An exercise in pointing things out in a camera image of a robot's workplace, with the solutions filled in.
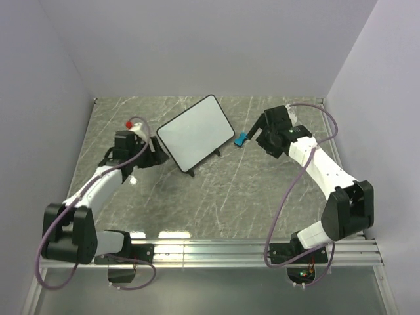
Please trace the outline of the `blue whiteboard eraser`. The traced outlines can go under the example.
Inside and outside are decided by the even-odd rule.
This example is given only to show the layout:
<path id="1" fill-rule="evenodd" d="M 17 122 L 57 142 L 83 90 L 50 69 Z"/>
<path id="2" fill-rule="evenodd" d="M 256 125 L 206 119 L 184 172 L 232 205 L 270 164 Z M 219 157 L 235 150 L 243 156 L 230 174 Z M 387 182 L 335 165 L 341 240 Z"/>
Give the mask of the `blue whiteboard eraser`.
<path id="1" fill-rule="evenodd" d="M 235 140 L 234 140 L 234 144 L 237 146 L 237 147 L 242 147 L 244 144 L 245 144 L 245 142 L 248 140 L 248 138 L 247 138 L 247 133 L 245 133 L 245 132 L 241 132 L 240 133 L 240 135 L 238 136 L 238 138 L 236 138 Z"/>

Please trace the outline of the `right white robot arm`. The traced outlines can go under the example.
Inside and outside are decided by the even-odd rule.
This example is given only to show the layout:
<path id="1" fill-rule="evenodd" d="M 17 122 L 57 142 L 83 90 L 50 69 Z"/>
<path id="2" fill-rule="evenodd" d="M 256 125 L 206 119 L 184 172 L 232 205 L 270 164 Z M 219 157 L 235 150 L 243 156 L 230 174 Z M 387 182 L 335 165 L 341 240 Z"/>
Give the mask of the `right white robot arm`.
<path id="1" fill-rule="evenodd" d="M 247 133 L 275 158 L 282 154 L 296 161 L 318 185 L 326 204 L 319 221 L 294 233 L 289 253 L 294 261 L 305 262 L 313 248 L 339 241 L 371 228 L 374 223 L 374 189 L 367 180 L 346 173 L 319 146 L 303 125 L 294 126 L 285 107 L 266 110 Z"/>

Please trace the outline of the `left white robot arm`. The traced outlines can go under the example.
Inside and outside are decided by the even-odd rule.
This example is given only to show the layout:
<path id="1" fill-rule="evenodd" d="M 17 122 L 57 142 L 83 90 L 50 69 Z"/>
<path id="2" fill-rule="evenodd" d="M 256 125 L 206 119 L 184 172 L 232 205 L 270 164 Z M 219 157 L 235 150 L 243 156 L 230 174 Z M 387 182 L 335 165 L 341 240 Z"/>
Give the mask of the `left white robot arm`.
<path id="1" fill-rule="evenodd" d="M 161 165 L 169 159 L 156 136 L 145 142 L 131 131 L 117 132 L 94 175 L 73 196 L 47 206 L 43 217 L 41 256 L 44 259 L 89 264 L 110 255 L 118 264 L 133 256 L 130 234 L 120 230 L 98 231 L 95 217 L 104 203 L 135 169 Z"/>

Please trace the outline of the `small white whiteboard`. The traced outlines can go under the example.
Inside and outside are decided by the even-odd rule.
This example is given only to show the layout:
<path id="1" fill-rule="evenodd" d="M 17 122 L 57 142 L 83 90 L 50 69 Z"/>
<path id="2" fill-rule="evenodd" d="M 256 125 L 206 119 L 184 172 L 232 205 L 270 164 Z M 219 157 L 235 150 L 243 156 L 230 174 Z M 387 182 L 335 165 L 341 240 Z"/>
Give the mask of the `small white whiteboard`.
<path id="1" fill-rule="evenodd" d="M 235 135 L 216 96 L 210 94 L 157 128 L 157 136 L 183 173 L 193 168 Z"/>

